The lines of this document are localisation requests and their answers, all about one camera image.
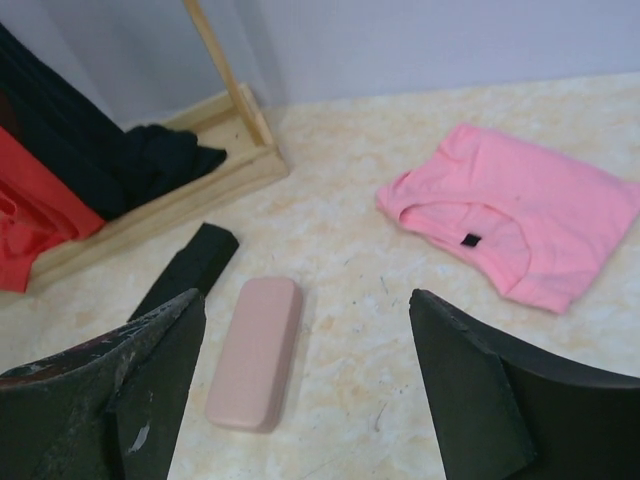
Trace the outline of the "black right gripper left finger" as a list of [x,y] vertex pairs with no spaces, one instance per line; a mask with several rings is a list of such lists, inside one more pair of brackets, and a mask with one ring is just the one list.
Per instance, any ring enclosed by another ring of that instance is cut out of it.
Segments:
[[167,478],[205,324],[190,289],[2,373],[2,478]]

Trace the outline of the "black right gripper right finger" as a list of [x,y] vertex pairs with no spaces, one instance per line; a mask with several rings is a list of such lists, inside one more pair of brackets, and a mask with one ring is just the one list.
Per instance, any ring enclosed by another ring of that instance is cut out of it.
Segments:
[[428,290],[409,302],[449,479],[636,479],[639,380],[491,327]]

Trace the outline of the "pink glasses case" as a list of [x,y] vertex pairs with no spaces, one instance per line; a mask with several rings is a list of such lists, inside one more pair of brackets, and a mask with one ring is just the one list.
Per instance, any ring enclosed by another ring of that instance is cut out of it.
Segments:
[[212,424],[269,433],[281,417],[303,307],[287,277],[241,288],[205,404]]

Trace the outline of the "black glasses case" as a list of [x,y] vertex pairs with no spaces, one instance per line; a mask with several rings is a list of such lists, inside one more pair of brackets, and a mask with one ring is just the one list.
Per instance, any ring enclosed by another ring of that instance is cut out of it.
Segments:
[[169,261],[128,322],[156,309],[186,290],[206,297],[239,248],[235,235],[217,225],[202,223],[189,242]]

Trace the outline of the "pink folded t-shirt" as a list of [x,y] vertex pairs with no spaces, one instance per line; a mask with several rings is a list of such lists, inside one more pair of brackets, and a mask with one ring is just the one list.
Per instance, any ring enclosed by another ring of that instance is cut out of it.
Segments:
[[639,185],[496,130],[461,124],[376,193],[399,227],[471,264],[505,298],[556,314],[639,214]]

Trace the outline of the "red tank top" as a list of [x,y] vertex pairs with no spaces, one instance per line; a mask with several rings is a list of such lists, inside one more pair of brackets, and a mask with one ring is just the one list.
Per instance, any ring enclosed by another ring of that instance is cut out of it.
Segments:
[[8,131],[1,131],[1,289],[24,293],[37,257],[105,225]]

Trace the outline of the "dark navy garment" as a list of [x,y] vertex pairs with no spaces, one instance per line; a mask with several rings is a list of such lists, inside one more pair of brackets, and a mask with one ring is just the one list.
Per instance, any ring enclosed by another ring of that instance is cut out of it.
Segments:
[[190,131],[158,124],[122,130],[7,29],[1,125],[105,220],[213,172],[227,158]]

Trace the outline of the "wooden clothes rack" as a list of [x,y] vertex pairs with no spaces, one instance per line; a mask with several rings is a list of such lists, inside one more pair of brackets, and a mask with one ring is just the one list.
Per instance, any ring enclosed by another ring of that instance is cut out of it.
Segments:
[[200,5],[185,5],[225,91],[123,130],[1,32],[1,288],[40,291],[288,169]]

